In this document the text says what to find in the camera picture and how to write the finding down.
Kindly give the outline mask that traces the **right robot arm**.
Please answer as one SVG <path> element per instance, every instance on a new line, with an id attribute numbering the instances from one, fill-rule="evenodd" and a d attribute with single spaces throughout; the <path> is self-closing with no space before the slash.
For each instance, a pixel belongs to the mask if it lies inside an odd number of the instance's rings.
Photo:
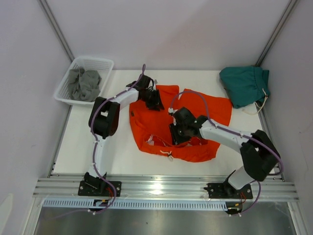
<path id="1" fill-rule="evenodd" d="M 278 151 L 262 130 L 254 133 L 239 131 L 216 122 L 209 115 L 195 117 L 185 107 L 169 108 L 168 111 L 174 120 L 169 126 L 174 144 L 197 137 L 227 146 L 241 155 L 242 167 L 223 182 L 222 188 L 228 197 L 235 197 L 252 182 L 263 181 L 276 165 L 282 164 Z"/>

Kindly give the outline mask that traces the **grey shorts in basket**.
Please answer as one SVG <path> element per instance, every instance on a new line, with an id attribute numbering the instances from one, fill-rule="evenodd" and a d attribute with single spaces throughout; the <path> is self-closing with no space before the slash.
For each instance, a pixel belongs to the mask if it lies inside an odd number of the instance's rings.
<path id="1" fill-rule="evenodd" d="M 96 70 L 85 70 L 82 67 L 69 70 L 68 93 L 71 99 L 93 102 L 100 94 L 101 76 Z"/>

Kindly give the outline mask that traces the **orange shorts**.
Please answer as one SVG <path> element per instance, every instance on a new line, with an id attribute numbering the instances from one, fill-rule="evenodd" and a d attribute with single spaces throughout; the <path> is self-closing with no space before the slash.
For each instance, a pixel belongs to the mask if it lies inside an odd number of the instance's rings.
<path id="1" fill-rule="evenodd" d="M 231 101 L 228 98 L 196 94 L 191 89 L 184 89 L 184 94 L 176 97 L 179 93 L 178 85 L 158 85 L 157 89 L 160 91 L 164 110 L 148 110 L 141 100 L 129 107 L 130 126 L 138 149 L 193 163 L 215 158 L 220 144 L 214 141 L 193 137 L 188 142 L 173 145 L 169 125 L 174 120 L 168 114 L 168 109 L 170 106 L 175 110 L 185 107 L 195 117 L 209 115 L 215 121 L 229 125 L 232 115 Z"/>

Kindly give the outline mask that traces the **aluminium corner post right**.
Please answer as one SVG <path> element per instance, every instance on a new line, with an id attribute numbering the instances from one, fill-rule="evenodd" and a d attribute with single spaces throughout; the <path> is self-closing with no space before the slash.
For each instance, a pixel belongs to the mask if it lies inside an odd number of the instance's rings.
<path id="1" fill-rule="evenodd" d="M 294 10 L 296 9 L 297 5 L 300 3 L 300 0 L 290 0 L 285 7 L 279 21 L 277 22 L 276 26 L 274 27 L 273 32 L 271 33 L 269 39 L 267 40 L 260 56 L 258 57 L 255 66 L 261 67 L 264 63 L 266 57 L 268 56 L 270 50 L 272 49 L 273 45 L 277 41 L 280 33 L 282 32 L 283 28 L 286 26 L 289 18 L 293 14 Z"/>

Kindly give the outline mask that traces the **folded green shorts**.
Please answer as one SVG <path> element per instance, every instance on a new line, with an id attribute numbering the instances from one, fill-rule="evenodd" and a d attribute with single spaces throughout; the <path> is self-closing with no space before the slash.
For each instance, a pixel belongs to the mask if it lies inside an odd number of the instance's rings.
<path id="1" fill-rule="evenodd" d="M 243 110 L 246 114 L 258 114 L 270 96 L 269 71 L 261 67 L 226 67 L 220 71 L 219 77 L 234 108 L 256 105 L 257 112 Z"/>

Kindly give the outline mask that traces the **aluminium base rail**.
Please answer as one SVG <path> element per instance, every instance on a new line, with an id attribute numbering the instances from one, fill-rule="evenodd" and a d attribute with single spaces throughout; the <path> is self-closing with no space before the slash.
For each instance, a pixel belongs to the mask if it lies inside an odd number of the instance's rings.
<path id="1" fill-rule="evenodd" d="M 39 178 L 33 197 L 78 197 L 83 175 L 56 175 Z M 121 181 L 120 199 L 137 200 L 191 200 L 207 199 L 203 189 L 207 183 L 220 183 L 225 176 L 162 176 L 162 175 L 108 175 L 109 181 Z M 295 184 L 277 177 L 268 177 L 261 183 L 260 202 L 298 202 Z"/>

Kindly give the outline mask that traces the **aluminium corner post left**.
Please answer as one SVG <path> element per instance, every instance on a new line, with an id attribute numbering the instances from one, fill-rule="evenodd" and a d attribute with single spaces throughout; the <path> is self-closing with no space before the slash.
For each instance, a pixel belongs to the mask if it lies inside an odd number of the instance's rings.
<path id="1" fill-rule="evenodd" d="M 75 57 L 72 53 L 72 50 L 57 22 L 57 19 L 55 18 L 49 4 L 48 4 L 48 1 L 47 0 L 38 0 L 38 3 L 40 5 L 40 7 L 42 8 L 52 30 L 54 31 L 61 47 L 63 48 L 65 54 L 67 55 L 68 59 L 72 62 Z"/>

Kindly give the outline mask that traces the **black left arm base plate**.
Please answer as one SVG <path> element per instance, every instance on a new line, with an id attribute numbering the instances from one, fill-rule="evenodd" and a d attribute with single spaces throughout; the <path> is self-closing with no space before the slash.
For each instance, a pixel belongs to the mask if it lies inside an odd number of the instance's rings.
<path id="1" fill-rule="evenodd" d="M 111 183 L 116 189 L 116 194 L 114 194 L 112 187 L 103 181 L 97 186 L 93 186 L 85 181 L 81 181 L 78 188 L 78 196 L 114 197 L 115 195 L 116 197 L 119 197 L 122 183 L 119 181 L 111 181 Z"/>

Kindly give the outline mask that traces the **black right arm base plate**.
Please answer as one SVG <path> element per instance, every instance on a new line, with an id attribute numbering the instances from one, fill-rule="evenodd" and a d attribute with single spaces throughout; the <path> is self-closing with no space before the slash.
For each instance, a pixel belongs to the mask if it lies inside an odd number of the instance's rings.
<path id="1" fill-rule="evenodd" d="M 203 188 L 212 199 L 252 199 L 251 185 L 235 189 L 229 183 L 207 183 Z"/>

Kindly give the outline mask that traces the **aluminium corner post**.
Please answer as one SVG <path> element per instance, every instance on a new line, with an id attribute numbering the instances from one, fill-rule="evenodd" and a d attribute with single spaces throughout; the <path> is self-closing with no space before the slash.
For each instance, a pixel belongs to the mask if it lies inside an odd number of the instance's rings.
<path id="1" fill-rule="evenodd" d="M 57 19 L 55 18 L 49 4 L 48 4 L 48 1 L 47 0 L 38 0 L 38 3 L 40 5 L 40 7 L 42 8 L 52 30 L 54 31 L 61 47 L 63 48 L 65 54 L 67 55 L 68 59 L 72 62 L 75 57 L 72 53 L 72 50 L 57 22 Z"/>
<path id="2" fill-rule="evenodd" d="M 293 14 L 294 10 L 296 9 L 297 5 L 300 3 L 300 0 L 290 0 L 285 7 L 279 21 L 277 22 L 276 26 L 274 27 L 273 32 L 271 33 L 269 39 L 267 40 L 260 56 L 258 57 L 255 66 L 261 67 L 264 63 L 266 57 L 268 56 L 270 50 L 272 49 L 273 45 L 277 41 L 280 33 L 282 32 L 283 28 L 286 26 L 289 18 Z"/>

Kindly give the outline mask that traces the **white plastic basket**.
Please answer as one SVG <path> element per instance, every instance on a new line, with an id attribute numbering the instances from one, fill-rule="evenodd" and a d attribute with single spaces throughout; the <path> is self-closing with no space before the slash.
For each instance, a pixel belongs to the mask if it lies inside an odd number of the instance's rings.
<path id="1" fill-rule="evenodd" d="M 113 66 L 114 62 L 110 59 L 92 56 L 75 58 L 54 98 L 69 105 L 93 105 L 103 92 Z"/>

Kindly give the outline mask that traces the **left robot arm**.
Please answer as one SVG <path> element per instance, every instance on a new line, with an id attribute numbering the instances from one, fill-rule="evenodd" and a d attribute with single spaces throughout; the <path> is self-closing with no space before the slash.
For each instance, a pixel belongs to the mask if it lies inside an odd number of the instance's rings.
<path id="1" fill-rule="evenodd" d="M 161 111 L 164 106 L 161 102 L 157 81 L 144 75 L 128 84 L 125 90 L 111 98 L 97 97 L 89 118 L 89 127 L 95 137 L 91 166 L 80 182 L 79 196 L 119 197 L 122 183 L 108 181 L 107 171 L 113 154 L 112 136 L 116 133 L 119 124 L 120 111 L 139 100 L 152 111 Z"/>

